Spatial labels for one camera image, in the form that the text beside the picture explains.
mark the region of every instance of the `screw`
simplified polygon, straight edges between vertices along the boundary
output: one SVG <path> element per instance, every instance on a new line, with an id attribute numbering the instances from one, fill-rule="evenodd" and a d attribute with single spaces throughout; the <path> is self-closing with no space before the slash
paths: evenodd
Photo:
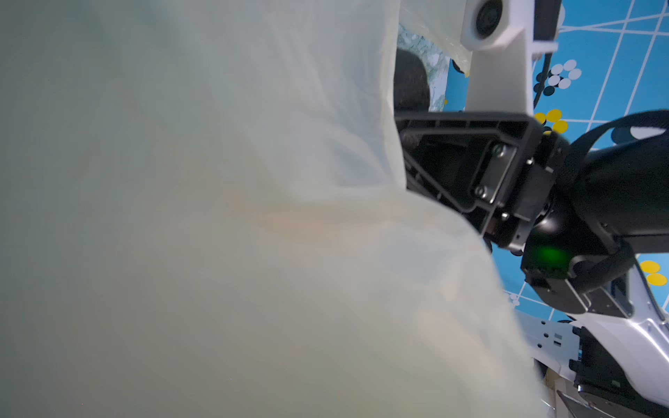
<path id="1" fill-rule="evenodd" d="M 488 187 L 478 185 L 474 189 L 474 196 L 485 199 L 488 196 Z"/>
<path id="2" fill-rule="evenodd" d="M 497 144 L 492 147 L 492 155 L 500 158 L 506 153 L 506 146 L 504 144 Z"/>

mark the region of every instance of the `white plastic film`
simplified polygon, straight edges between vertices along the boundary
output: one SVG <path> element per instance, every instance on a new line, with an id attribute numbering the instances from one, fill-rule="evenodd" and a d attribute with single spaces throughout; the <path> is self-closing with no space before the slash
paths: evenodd
<path id="1" fill-rule="evenodd" d="M 440 47 L 469 75 L 472 52 L 460 43 L 466 0 L 401 0 L 399 21 Z"/>
<path id="2" fill-rule="evenodd" d="M 6 9 L 0 416 L 538 416 L 480 238 L 404 189 L 398 1 Z"/>

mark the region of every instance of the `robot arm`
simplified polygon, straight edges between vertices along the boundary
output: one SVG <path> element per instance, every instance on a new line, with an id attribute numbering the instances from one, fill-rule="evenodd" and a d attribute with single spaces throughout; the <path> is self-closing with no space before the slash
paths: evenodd
<path id="1" fill-rule="evenodd" d="M 526 281 L 543 301 L 577 319 L 578 335 L 569 338 L 580 340 L 580 357 L 578 343 L 553 343 L 542 332 L 536 338 L 551 341 L 533 344 L 535 358 L 610 415 L 669 416 L 668 320 L 635 257 L 669 251 L 669 135 L 589 152 L 610 128 L 669 128 L 669 111 L 626 116 L 573 144 L 544 134 L 532 117 L 531 71 L 557 49 L 559 9 L 548 0 L 467 2 L 466 111 L 415 106 L 395 114 L 407 188 L 522 255 Z M 521 323 L 528 335 L 541 329 Z"/>

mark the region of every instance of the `white grid line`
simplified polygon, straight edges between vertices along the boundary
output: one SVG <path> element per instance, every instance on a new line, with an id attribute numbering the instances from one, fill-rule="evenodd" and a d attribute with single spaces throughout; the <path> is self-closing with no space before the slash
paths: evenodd
<path id="1" fill-rule="evenodd" d="M 592 123 L 599 123 L 599 124 L 611 122 L 610 120 L 590 120 L 590 119 L 562 119 L 562 120 L 564 120 L 565 122 L 582 122 L 582 123 L 592 122 Z"/>
<path id="2" fill-rule="evenodd" d="M 522 286 L 520 287 L 520 291 L 518 292 L 518 297 L 519 297 L 519 298 L 520 298 L 520 295 L 522 295 L 522 291 L 525 290 L 525 285 L 526 285 L 526 284 L 527 284 L 527 282 L 523 282 L 523 283 L 522 283 Z"/>
<path id="3" fill-rule="evenodd" d="M 630 1 L 630 8 L 628 9 L 628 14 L 625 16 L 625 21 L 623 22 L 623 30 L 625 30 L 625 28 L 627 27 L 630 15 L 632 14 L 632 7 L 634 7 L 634 0 Z M 613 57 L 611 57 L 611 63 L 609 64 L 609 69 L 606 71 L 606 76 L 604 77 L 604 83 L 601 85 L 601 90 L 599 91 L 599 96 L 597 97 L 595 108 L 592 111 L 592 116 L 590 116 L 590 121 L 587 124 L 586 132 L 590 130 L 593 124 L 593 120 L 595 120 L 595 115 L 597 114 L 597 109 L 599 108 L 601 97 L 604 95 L 604 89 L 606 89 L 606 83 L 609 81 L 609 76 L 611 75 L 611 69 L 613 68 L 615 57 L 618 54 L 620 43 L 623 41 L 623 35 L 625 35 L 625 33 L 621 32 L 620 36 L 618 37 L 618 43 L 615 45 L 615 50 L 613 51 Z"/>
<path id="4" fill-rule="evenodd" d="M 607 27 L 586 27 L 578 28 L 573 31 L 585 31 L 585 32 L 612 32 L 612 33 L 632 33 L 635 35 L 658 35 L 658 36 L 669 36 L 669 32 L 655 32 L 655 31 L 640 31 L 636 29 L 609 29 Z"/>
<path id="5" fill-rule="evenodd" d="M 629 15 L 628 15 L 628 18 L 625 19 L 625 20 L 614 20 L 614 21 L 610 21 L 610 22 L 594 23 L 593 25 L 584 25 L 584 26 L 560 26 L 560 33 L 578 31 L 578 30 L 586 30 L 586 29 L 608 26 L 608 25 L 618 25 L 620 23 L 624 24 L 625 22 L 637 22 L 639 20 L 655 19 L 657 17 L 663 17 L 663 16 L 668 16 L 668 15 L 669 15 L 669 13 L 661 13 L 659 15 L 649 15 L 649 16 L 641 16 L 641 17 L 629 17 Z"/>
<path id="6" fill-rule="evenodd" d="M 540 305 L 543 305 L 543 306 L 548 306 L 548 305 L 546 305 L 544 302 L 540 302 L 540 301 L 538 301 L 538 300 L 530 299 L 530 298 L 527 298 L 526 296 L 518 295 L 518 299 L 521 299 L 521 298 L 522 298 L 522 299 L 525 299 L 525 300 L 531 300 L 531 301 L 534 302 L 535 304 L 540 304 Z"/>
<path id="7" fill-rule="evenodd" d="M 653 37 L 650 38 L 650 43 L 648 44 L 648 50 L 646 50 L 646 56 L 644 57 L 644 62 L 641 64 L 641 70 L 639 70 L 639 76 L 636 78 L 636 83 L 634 83 L 634 89 L 632 89 L 632 95 L 630 96 L 630 101 L 628 102 L 628 107 L 625 108 L 625 115 L 627 116 L 628 113 L 630 113 L 630 107 L 632 107 L 632 101 L 634 101 L 634 96 L 636 95 L 636 89 L 639 88 L 639 82 L 641 81 L 641 76 L 644 75 L 644 70 L 646 69 L 646 63 L 648 62 L 648 57 L 650 56 L 650 51 L 653 49 L 653 44 L 655 43 L 655 38 L 658 36 L 658 31 L 660 30 L 660 25 L 662 24 L 662 18 L 664 17 L 664 12 L 667 10 L 667 2 L 664 2 L 664 6 L 662 6 L 662 14 L 663 16 L 660 16 L 658 19 L 657 24 L 655 25 L 655 33 L 653 33 Z"/>
<path id="8" fill-rule="evenodd" d="M 513 295 L 513 296 L 518 296 L 518 300 L 520 300 L 520 299 L 525 299 L 525 300 L 529 300 L 530 302 L 534 302 L 535 304 L 540 304 L 540 305 L 543 305 L 543 306 L 548 306 L 547 304 L 545 304 L 544 302 L 542 302 L 542 301 L 540 301 L 540 300 L 530 299 L 530 298 L 528 298 L 527 296 L 521 296 L 521 295 L 519 295 L 519 294 L 517 294 L 517 293 L 509 292 L 508 290 L 505 290 L 504 293 L 508 294 L 509 296 L 511 296 L 511 295 Z"/>

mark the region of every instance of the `yellow dot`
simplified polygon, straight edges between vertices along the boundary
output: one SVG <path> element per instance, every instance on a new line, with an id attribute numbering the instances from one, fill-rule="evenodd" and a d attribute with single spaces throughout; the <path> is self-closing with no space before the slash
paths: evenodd
<path id="1" fill-rule="evenodd" d="M 546 115 L 546 119 L 549 122 L 556 123 L 558 120 L 562 119 L 562 112 L 557 109 L 553 109 Z"/>
<path id="2" fill-rule="evenodd" d="M 660 264 L 656 262 L 646 261 L 641 263 L 640 266 L 644 273 L 657 273 L 660 271 Z"/>
<path id="3" fill-rule="evenodd" d="M 567 129 L 569 129 L 569 124 L 567 124 L 564 120 L 558 120 L 553 124 L 553 130 L 559 134 L 565 133 Z"/>
<path id="4" fill-rule="evenodd" d="M 648 283 L 650 283 L 653 286 L 664 286 L 665 284 L 667 284 L 667 278 L 659 273 L 649 274 L 646 279 Z"/>

